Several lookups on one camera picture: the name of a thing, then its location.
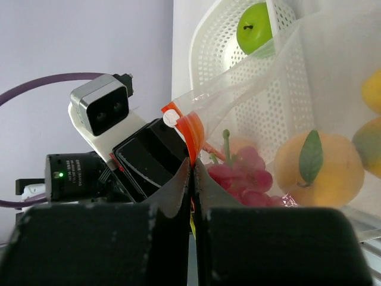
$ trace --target white wall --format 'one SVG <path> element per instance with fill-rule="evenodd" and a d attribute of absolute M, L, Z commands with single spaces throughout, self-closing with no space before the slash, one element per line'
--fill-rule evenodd
<path fill-rule="evenodd" d="M 0 93 L 65 72 L 132 73 L 132 108 L 146 120 L 171 100 L 172 0 L 4 1 L 0 9 Z M 15 180 L 42 178 L 48 153 L 89 147 L 67 115 L 83 82 L 39 88 L 0 108 L 0 199 L 16 200 Z M 14 225 L 0 209 L 0 242 Z"/>

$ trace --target wire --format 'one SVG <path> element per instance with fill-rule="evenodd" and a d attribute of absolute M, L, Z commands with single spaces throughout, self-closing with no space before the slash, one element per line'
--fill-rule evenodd
<path fill-rule="evenodd" d="M 49 85 L 51 83 L 57 82 L 69 82 L 72 80 L 93 80 L 97 77 L 102 76 L 104 73 L 61 73 L 55 74 L 53 76 L 45 76 L 39 79 L 34 79 L 29 82 L 23 83 L 22 85 L 16 86 L 9 91 L 4 92 L 0 95 L 0 107 L 8 102 L 9 100 L 30 91 L 34 88 L 39 88 L 40 86 Z M 19 209 L 23 207 L 30 207 L 35 204 L 45 203 L 48 200 L 45 198 L 39 198 L 32 201 L 3 201 L 0 200 L 0 207 L 8 207 L 12 209 Z"/>

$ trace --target clear plastic bag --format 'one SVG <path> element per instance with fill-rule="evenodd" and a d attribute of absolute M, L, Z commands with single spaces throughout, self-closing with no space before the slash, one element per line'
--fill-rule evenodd
<path fill-rule="evenodd" d="M 357 212 L 378 220 L 380 51 L 380 2 L 317 13 L 163 112 L 180 116 L 192 162 L 201 156 L 244 204 L 337 207 L 356 222 Z M 367 239 L 379 236 L 372 231 Z"/>

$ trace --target purple cable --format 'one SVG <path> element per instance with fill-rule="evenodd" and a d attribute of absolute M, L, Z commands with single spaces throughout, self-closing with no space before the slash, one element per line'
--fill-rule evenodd
<path fill-rule="evenodd" d="M 5 104 L 7 101 L 23 94 L 24 92 L 30 91 L 34 88 L 38 88 L 43 85 L 49 85 L 51 83 L 57 82 L 69 82 L 72 80 L 93 80 L 97 77 L 102 76 L 104 73 L 61 73 L 55 74 L 53 76 L 45 76 L 39 79 L 34 79 L 29 82 L 23 83 L 22 85 L 16 86 L 9 91 L 4 92 L 0 95 L 0 106 Z M 9 207 L 12 209 L 18 209 L 22 207 L 30 207 L 35 204 L 45 203 L 48 200 L 45 198 L 36 198 L 31 201 L 3 201 L 0 200 L 0 207 Z"/>

